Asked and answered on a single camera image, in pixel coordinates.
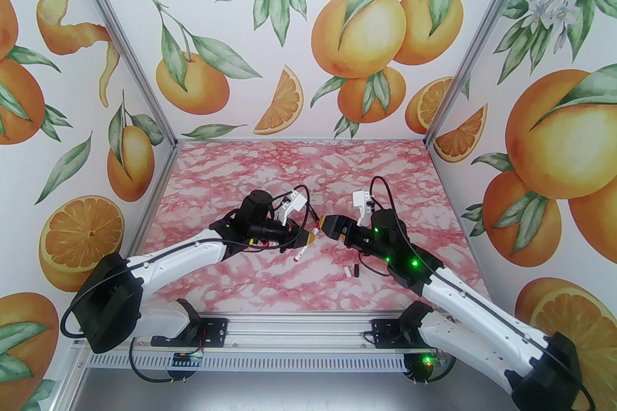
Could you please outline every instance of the pink marble surface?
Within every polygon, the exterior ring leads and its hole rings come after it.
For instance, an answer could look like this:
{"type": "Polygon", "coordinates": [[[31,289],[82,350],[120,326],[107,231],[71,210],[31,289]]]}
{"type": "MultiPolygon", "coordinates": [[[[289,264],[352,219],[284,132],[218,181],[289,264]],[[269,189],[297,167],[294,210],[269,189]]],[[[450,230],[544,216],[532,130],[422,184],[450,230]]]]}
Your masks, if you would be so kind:
{"type": "MultiPolygon", "coordinates": [[[[160,250],[194,235],[237,208],[256,188],[278,195],[304,183],[317,214],[355,217],[351,194],[368,189],[376,174],[388,180],[412,242],[443,259],[486,294],[450,202],[419,140],[185,143],[144,250],[160,250]]],[[[383,187],[376,186],[374,193],[382,204],[388,203],[383,187]]],[[[296,212],[292,217],[301,221],[304,215],[296,212]]],[[[310,217],[309,226],[315,226],[310,217]]],[[[357,251],[322,233],[299,263],[293,261],[295,253],[238,254],[170,283],[157,296],[187,298],[203,312],[399,310],[416,299],[391,277],[380,277],[363,266],[359,278],[346,277],[344,267],[353,273],[357,251]]],[[[374,257],[365,261],[385,270],[385,264],[374,257]]]]}

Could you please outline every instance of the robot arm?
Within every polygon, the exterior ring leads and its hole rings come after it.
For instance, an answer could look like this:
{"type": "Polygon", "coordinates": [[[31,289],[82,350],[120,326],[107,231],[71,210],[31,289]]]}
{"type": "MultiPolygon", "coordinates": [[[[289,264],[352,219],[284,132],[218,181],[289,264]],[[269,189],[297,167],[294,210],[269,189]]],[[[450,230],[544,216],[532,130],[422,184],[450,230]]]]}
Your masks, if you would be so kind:
{"type": "Polygon", "coordinates": [[[416,301],[398,320],[400,333],[410,345],[438,347],[456,356],[511,394],[521,410],[571,408],[580,387],[575,381],[580,382],[580,368],[568,338],[559,332],[548,337],[467,286],[437,257],[410,243],[393,209],[375,211],[370,227],[363,223],[327,215],[320,220],[320,228],[327,237],[383,260],[399,284],[462,322],[454,324],[416,301]]]}
{"type": "Polygon", "coordinates": [[[240,208],[189,239],[128,259],[118,253],[106,255],[75,295],[63,317],[62,333],[74,336],[64,327],[72,311],[95,353],[114,349],[130,337],[191,336],[197,329],[192,325],[198,326],[200,318],[190,304],[185,300],[152,301],[152,294],[193,270],[224,261],[259,241],[276,243],[266,249],[281,253],[313,242],[312,233],[288,219],[289,213],[305,206],[307,198],[295,190],[286,195],[289,199],[282,202],[276,214],[272,195],[254,190],[240,208]]]}

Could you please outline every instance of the black cable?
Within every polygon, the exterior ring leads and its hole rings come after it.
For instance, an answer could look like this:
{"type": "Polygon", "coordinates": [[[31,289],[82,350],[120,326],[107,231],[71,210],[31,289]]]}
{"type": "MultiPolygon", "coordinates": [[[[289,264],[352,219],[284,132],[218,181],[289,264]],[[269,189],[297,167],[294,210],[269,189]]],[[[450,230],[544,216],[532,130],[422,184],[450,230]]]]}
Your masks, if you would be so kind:
{"type": "Polygon", "coordinates": [[[507,321],[500,314],[498,314],[495,310],[493,310],[491,307],[485,305],[485,303],[483,303],[481,300],[479,300],[478,298],[473,296],[471,293],[467,292],[463,288],[461,288],[461,287],[457,286],[456,284],[452,283],[449,279],[446,279],[443,276],[439,275],[438,272],[436,272],[436,270],[434,270],[434,268],[432,268],[430,265],[428,265],[426,263],[426,261],[420,255],[418,255],[418,252],[415,249],[414,245],[407,239],[407,235],[405,235],[405,232],[403,231],[403,228],[401,228],[401,222],[399,221],[399,216],[396,213],[396,207],[394,206],[394,198],[392,197],[392,191],[390,191],[390,186],[388,186],[388,182],[386,182],[386,179],[384,177],[379,176],[379,175],[376,175],[376,176],[373,177],[373,179],[371,180],[370,188],[369,188],[370,195],[371,196],[373,195],[373,185],[375,184],[375,182],[377,180],[381,180],[381,182],[386,187],[386,191],[388,193],[388,198],[390,199],[390,207],[392,208],[392,211],[394,212],[395,219],[397,219],[396,220],[396,224],[399,227],[399,232],[401,233],[401,236],[405,240],[405,243],[407,243],[407,246],[412,250],[412,252],[414,252],[414,255],[416,255],[416,257],[418,257],[418,259],[420,259],[420,261],[425,265],[425,267],[428,270],[430,270],[430,272],[432,274],[434,274],[434,276],[437,279],[439,279],[441,282],[443,282],[443,283],[447,284],[448,286],[450,286],[450,288],[452,288],[453,290],[455,290],[457,292],[460,292],[465,297],[471,299],[474,303],[476,303],[476,305],[480,306],[486,312],[488,312],[493,317],[495,317],[497,320],[499,320],[501,323],[503,323],[503,325],[505,325],[507,328],[509,328],[517,336],[520,336],[523,339],[523,341],[526,341],[526,342],[530,343],[533,347],[535,347],[536,349],[541,351],[543,354],[548,355],[549,358],[551,358],[553,361],[555,361],[555,363],[557,363],[557,365],[559,365],[559,367],[562,368],[562,370],[568,375],[568,378],[570,378],[572,380],[572,382],[577,384],[577,386],[579,387],[580,391],[585,395],[586,399],[589,402],[589,411],[595,411],[595,402],[593,402],[593,398],[591,397],[591,394],[589,394],[589,391],[587,390],[587,388],[577,378],[577,376],[575,376],[575,374],[573,374],[572,370],[569,369],[566,365],[564,365],[564,363],[562,363],[562,361],[559,358],[557,358],[552,353],[550,353],[545,347],[543,347],[540,343],[538,343],[533,338],[531,338],[531,337],[527,338],[527,336],[525,335],[525,333],[522,330],[520,330],[518,327],[516,327],[515,325],[513,325],[512,323],[507,321]]]}
{"type": "Polygon", "coordinates": [[[151,376],[146,376],[141,373],[137,367],[135,366],[135,362],[133,361],[133,346],[135,345],[135,340],[137,338],[133,338],[131,340],[131,345],[128,347],[128,364],[131,365],[131,369],[134,374],[136,374],[141,380],[145,380],[146,382],[150,382],[152,384],[165,384],[169,382],[178,382],[178,380],[182,380],[181,378],[174,378],[172,376],[168,378],[152,378],[151,376]]]}
{"type": "Polygon", "coordinates": [[[360,261],[360,263],[365,266],[368,270],[370,270],[371,272],[375,272],[375,274],[380,275],[381,277],[390,277],[390,274],[384,274],[383,272],[379,272],[378,270],[374,270],[374,268],[369,267],[368,265],[366,265],[364,263],[364,261],[362,260],[362,252],[358,252],[358,260],[360,261]]]}

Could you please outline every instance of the orange peel illustration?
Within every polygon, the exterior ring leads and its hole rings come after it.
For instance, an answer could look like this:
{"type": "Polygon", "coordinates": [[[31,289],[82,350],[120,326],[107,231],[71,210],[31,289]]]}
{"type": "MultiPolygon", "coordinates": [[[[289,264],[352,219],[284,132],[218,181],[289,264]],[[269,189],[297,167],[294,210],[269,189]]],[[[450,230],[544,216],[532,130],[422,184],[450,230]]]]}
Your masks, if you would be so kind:
{"type": "Polygon", "coordinates": [[[116,50],[106,28],[88,22],[62,25],[69,0],[39,0],[37,23],[45,44],[55,54],[71,54],[80,48],[92,46],[97,41],[106,41],[106,65],[99,78],[99,98],[108,107],[107,85],[118,65],[120,54],[116,50]]]}

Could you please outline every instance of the gray floor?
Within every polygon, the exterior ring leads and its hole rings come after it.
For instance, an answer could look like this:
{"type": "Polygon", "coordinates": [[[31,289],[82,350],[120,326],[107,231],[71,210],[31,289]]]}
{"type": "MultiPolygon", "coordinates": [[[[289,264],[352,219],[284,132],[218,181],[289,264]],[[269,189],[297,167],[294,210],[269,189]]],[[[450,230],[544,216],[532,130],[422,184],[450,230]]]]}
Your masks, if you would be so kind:
{"type": "Polygon", "coordinates": [[[150,384],[130,371],[92,370],[72,411],[515,411],[496,384],[463,363],[440,382],[401,374],[209,373],[150,384]]]}

